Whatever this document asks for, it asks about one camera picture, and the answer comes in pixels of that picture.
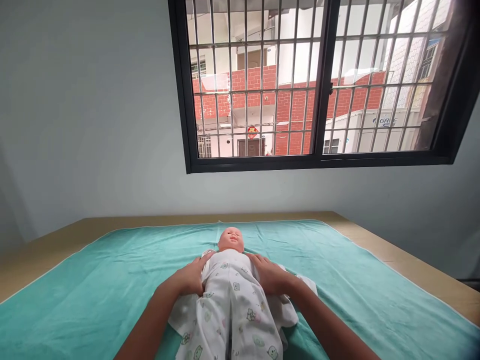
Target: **doll head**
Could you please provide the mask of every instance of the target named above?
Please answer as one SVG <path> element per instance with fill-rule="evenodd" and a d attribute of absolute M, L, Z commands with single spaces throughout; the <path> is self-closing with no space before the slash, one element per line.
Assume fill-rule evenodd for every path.
<path fill-rule="evenodd" d="M 236 227 L 227 227 L 220 235 L 218 250 L 234 249 L 239 253 L 244 252 L 244 237 Z"/>

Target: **green towel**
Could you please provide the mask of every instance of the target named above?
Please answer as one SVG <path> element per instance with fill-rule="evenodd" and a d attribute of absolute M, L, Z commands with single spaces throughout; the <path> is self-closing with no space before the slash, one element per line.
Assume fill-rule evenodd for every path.
<path fill-rule="evenodd" d="M 113 231 L 0 305 L 0 359 L 112 359 L 158 284 L 235 226 L 245 250 L 315 281 L 382 359 L 469 359 L 480 329 L 323 222 L 269 221 Z M 327 359 L 299 313 L 285 359 Z M 167 326 L 158 359 L 181 337 Z"/>

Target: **gray wall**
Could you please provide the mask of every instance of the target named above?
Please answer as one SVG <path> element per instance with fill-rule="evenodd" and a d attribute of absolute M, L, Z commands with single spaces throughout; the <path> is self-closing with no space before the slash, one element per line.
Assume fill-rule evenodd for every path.
<path fill-rule="evenodd" d="M 451 166 L 186 175 L 166 0 L 2 1 L 0 59 L 26 240 L 85 217 L 333 210 L 454 277 L 477 266 L 478 104 Z"/>

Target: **table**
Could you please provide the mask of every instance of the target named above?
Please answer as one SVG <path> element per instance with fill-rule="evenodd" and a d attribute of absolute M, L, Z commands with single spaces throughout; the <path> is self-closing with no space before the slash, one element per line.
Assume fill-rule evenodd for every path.
<path fill-rule="evenodd" d="M 85 218 L 26 244 L 0 261 L 0 302 L 106 233 L 143 226 L 317 219 L 480 326 L 480 293 L 331 211 Z"/>

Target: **brown door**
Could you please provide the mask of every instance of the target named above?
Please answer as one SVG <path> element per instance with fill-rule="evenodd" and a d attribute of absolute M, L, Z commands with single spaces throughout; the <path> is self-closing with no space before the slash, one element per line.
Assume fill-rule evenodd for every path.
<path fill-rule="evenodd" d="M 249 69 L 260 67 L 260 63 L 261 63 L 260 54 L 261 54 L 260 50 L 249 51 L 247 53 L 246 60 L 248 62 Z M 237 59 L 237 69 L 238 70 L 245 69 L 245 54 L 244 53 L 238 54 L 236 59 Z M 263 66 L 267 66 L 267 49 L 263 50 Z"/>
<path fill-rule="evenodd" d="M 265 155 L 265 139 L 248 139 L 248 156 L 264 156 Z M 245 156 L 245 140 L 238 140 L 238 156 Z"/>

